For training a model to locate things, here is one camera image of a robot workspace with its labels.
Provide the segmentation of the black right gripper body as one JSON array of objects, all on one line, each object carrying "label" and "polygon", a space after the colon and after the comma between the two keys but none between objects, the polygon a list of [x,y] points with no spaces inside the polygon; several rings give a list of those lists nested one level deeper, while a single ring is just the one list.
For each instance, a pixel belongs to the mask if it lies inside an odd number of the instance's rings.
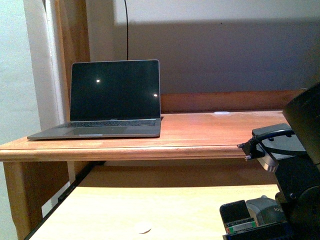
[{"label": "black right gripper body", "polygon": [[246,200],[226,203],[219,213],[225,229],[224,240],[292,240],[294,233],[286,221],[257,226]]}]

